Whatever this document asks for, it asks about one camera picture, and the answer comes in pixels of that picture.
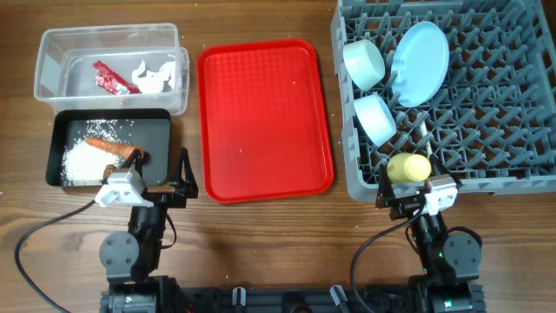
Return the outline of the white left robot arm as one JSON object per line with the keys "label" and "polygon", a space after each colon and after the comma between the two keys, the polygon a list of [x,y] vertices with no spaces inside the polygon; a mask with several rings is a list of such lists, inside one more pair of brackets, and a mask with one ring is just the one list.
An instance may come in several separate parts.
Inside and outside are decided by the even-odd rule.
{"label": "white left robot arm", "polygon": [[189,160],[189,152],[182,147],[178,164],[169,185],[173,191],[148,190],[142,178],[142,152],[134,148],[117,168],[108,165],[103,173],[103,184],[96,198],[83,207],[55,217],[29,229],[17,241],[14,249],[16,267],[27,284],[49,305],[60,312],[66,309],[48,297],[31,279],[21,262],[24,242],[38,230],[77,215],[93,204],[107,208],[111,204],[131,207],[128,229],[108,235],[99,249],[105,268],[109,290],[101,294],[101,312],[193,312],[177,281],[170,276],[152,276],[158,268],[161,252],[172,247],[162,242],[169,226],[176,232],[169,216],[170,209],[184,209],[189,199],[198,197],[198,185]]}

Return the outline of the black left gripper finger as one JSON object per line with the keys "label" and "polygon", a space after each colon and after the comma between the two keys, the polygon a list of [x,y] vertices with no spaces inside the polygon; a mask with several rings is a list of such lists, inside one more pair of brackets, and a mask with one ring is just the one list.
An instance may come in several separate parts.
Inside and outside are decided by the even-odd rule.
{"label": "black left gripper finger", "polygon": [[181,147],[178,165],[175,170],[175,191],[180,194],[197,194],[198,185],[195,175],[191,168],[189,152],[185,147]]}
{"label": "black left gripper finger", "polygon": [[120,167],[116,168],[116,172],[124,172],[125,170],[133,169],[139,177],[142,177],[142,163],[142,151],[139,149],[133,149],[124,163]]}

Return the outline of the white plastic spoon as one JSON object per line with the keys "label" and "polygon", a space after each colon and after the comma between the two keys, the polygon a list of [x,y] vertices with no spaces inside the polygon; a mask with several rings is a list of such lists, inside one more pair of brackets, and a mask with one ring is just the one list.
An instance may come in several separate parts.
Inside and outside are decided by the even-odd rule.
{"label": "white plastic spoon", "polygon": [[422,135],[422,139],[425,141],[424,147],[425,147],[425,151],[427,153],[427,157],[430,157],[433,154],[432,146],[431,146],[431,143],[430,143],[430,141],[432,139],[432,136],[428,132],[427,125],[426,125],[425,122],[422,122],[420,124],[420,132],[421,132],[421,135]]}

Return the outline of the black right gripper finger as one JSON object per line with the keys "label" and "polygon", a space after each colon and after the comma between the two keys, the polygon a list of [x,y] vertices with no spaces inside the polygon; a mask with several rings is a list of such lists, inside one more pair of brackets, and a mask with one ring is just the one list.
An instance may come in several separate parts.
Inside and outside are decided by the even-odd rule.
{"label": "black right gripper finger", "polygon": [[441,175],[449,175],[454,180],[456,185],[461,185],[461,180],[457,176],[455,176],[450,170],[448,170],[436,155],[431,155],[429,157],[429,160]]}
{"label": "black right gripper finger", "polygon": [[378,190],[376,197],[377,207],[390,207],[390,200],[394,197],[394,190],[387,175],[387,168],[384,164],[379,167]]}

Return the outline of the brown mushroom scrap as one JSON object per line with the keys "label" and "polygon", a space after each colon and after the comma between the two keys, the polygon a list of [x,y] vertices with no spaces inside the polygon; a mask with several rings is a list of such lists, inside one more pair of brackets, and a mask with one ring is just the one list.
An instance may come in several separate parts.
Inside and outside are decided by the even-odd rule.
{"label": "brown mushroom scrap", "polygon": [[114,172],[114,170],[116,169],[116,166],[113,164],[109,164],[105,167],[104,171],[103,171],[103,179],[107,180],[111,174]]}

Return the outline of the yellow plastic cup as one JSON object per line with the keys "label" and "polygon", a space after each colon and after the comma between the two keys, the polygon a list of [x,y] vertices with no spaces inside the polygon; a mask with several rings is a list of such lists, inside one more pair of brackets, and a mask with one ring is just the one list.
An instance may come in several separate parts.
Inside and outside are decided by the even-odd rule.
{"label": "yellow plastic cup", "polygon": [[423,182],[431,172],[429,159],[420,154],[396,154],[387,163],[387,176],[392,183]]}

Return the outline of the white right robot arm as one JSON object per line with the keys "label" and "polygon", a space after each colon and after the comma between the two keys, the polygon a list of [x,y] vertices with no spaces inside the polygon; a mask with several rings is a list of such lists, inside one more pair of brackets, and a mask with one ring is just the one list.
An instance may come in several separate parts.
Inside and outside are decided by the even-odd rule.
{"label": "white right robot arm", "polygon": [[[371,236],[355,252],[349,278],[354,298],[366,312],[394,311],[401,301],[402,312],[484,312],[484,291],[474,281],[480,276],[483,242],[469,228],[448,228],[441,215],[454,206],[461,181],[436,156],[430,158],[439,171],[425,180],[411,196],[397,197],[387,175],[379,168],[376,205],[390,209],[390,219],[402,222]],[[357,261],[363,251],[380,238],[404,229],[418,255],[423,273],[408,278],[407,285],[367,286],[361,294],[355,280]]]}

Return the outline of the orange carrot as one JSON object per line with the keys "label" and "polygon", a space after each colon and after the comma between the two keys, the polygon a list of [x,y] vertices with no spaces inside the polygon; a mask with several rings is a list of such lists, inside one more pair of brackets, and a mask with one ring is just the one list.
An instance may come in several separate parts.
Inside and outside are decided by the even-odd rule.
{"label": "orange carrot", "polygon": [[122,159],[128,159],[134,150],[139,150],[140,156],[144,157],[144,150],[139,146],[111,142],[97,137],[85,137],[84,142],[99,150],[119,156]]}

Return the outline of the light blue plate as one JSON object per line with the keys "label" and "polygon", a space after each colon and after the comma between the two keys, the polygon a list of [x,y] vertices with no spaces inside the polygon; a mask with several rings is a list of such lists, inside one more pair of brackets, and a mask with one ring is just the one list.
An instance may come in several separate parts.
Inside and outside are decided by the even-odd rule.
{"label": "light blue plate", "polygon": [[419,22],[402,37],[394,53],[392,92],[400,105],[413,108],[430,100],[447,75],[450,49],[444,32],[432,22]]}

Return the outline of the light blue bowl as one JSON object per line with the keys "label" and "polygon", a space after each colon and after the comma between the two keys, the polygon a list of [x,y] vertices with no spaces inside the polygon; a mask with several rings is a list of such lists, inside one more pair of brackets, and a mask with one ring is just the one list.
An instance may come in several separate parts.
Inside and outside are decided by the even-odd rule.
{"label": "light blue bowl", "polygon": [[379,95],[355,99],[354,111],[366,135],[377,147],[381,147],[396,134],[394,118]]}

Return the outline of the white tissue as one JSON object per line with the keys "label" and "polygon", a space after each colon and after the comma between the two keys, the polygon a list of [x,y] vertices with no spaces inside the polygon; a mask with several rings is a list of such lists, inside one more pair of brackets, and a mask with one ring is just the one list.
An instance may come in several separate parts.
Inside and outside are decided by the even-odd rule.
{"label": "white tissue", "polygon": [[144,94],[158,94],[175,88],[175,61],[164,63],[158,71],[147,69],[141,61],[131,73],[132,83]]}

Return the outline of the red snack wrapper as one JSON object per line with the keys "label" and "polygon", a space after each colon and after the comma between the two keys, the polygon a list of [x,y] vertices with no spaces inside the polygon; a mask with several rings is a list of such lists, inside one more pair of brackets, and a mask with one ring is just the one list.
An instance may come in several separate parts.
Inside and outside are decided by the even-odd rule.
{"label": "red snack wrapper", "polygon": [[127,82],[105,63],[96,61],[93,63],[93,68],[96,70],[96,84],[108,93],[115,96],[127,96],[140,92],[134,84]]}

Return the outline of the mint green bowl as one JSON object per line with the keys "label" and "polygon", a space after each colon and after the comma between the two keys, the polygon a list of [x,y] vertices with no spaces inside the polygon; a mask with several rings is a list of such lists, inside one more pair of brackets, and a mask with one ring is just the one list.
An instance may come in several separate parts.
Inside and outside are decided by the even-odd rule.
{"label": "mint green bowl", "polygon": [[360,90],[371,90],[385,76],[384,59],[370,40],[348,43],[342,55],[347,73]]}

